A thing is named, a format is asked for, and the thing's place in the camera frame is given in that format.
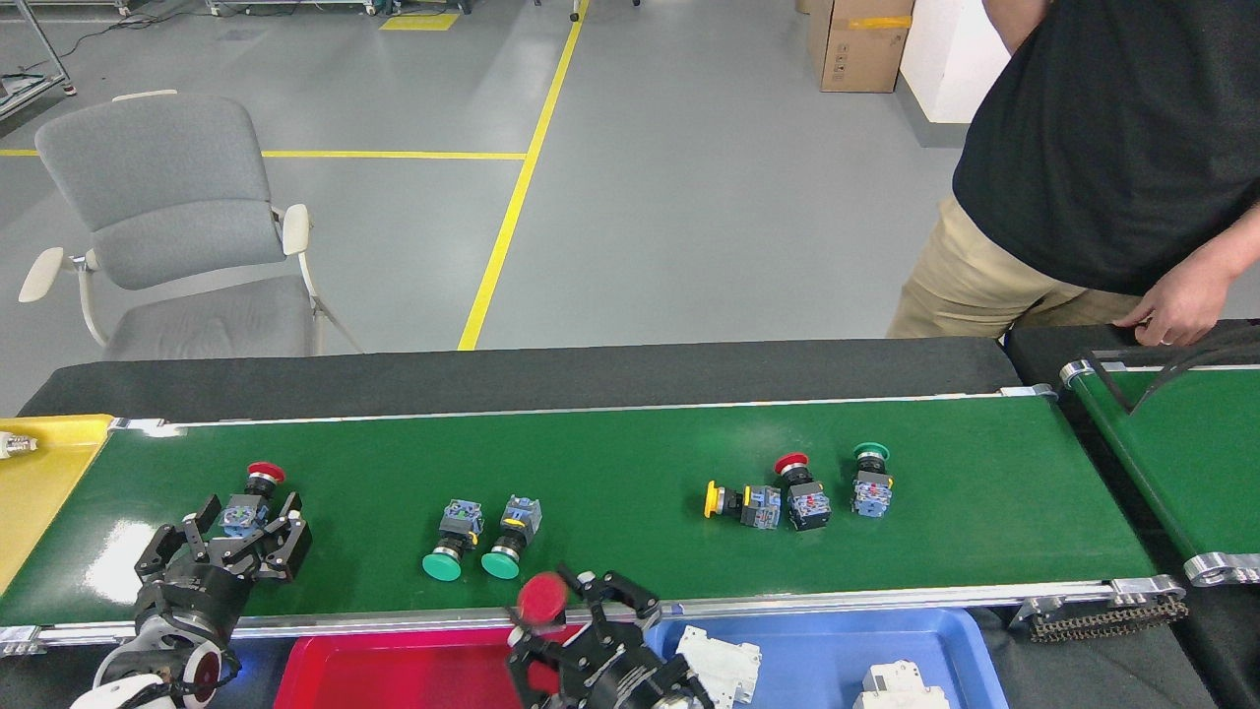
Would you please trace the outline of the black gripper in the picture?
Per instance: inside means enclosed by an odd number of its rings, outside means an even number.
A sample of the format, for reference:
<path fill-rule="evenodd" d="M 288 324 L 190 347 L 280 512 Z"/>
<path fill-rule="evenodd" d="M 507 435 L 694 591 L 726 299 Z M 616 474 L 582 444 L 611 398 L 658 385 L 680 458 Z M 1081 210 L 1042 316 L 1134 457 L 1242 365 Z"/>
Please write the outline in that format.
<path fill-rule="evenodd" d="M 575 573 L 563 562 L 554 570 L 586 606 L 591 631 L 568 640 L 568 625 L 512 628 L 507 667 L 522 708 L 714 706 L 684 656 L 663 660 L 645 645 L 643 632 L 662 620 L 656 594 L 617 570 Z M 612 622 L 606 602 L 634 611 L 635 620 Z M 561 660 L 541 651 L 543 645 L 562 645 Z"/>
<path fill-rule="evenodd" d="M 158 528 L 135 562 L 136 576 L 158 577 L 147 583 L 147 616 L 169 612 L 183 623 L 202 623 L 228 641 L 255 582 L 295 579 L 312 543 L 301 516 L 300 492 L 290 492 L 278 513 L 262 501 L 247 506 L 244 499 L 234 495 L 220 515 L 220 499 L 209 495 L 202 510 L 189 513 L 179 524 Z M 224 531 L 223 568 L 208 562 L 209 543 L 204 539 L 218 515 Z M 174 560 L 184 547 L 192 548 L 193 560 Z"/>

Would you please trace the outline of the person's left hand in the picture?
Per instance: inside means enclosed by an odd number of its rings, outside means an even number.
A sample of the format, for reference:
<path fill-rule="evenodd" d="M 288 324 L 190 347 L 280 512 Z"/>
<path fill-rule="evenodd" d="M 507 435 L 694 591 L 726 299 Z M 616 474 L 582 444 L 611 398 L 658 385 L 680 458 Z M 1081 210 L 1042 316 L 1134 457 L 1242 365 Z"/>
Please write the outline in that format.
<path fill-rule="evenodd" d="M 1210 259 L 1184 259 L 1114 324 L 1131 329 L 1143 346 L 1188 348 L 1216 326 L 1237 275 Z"/>

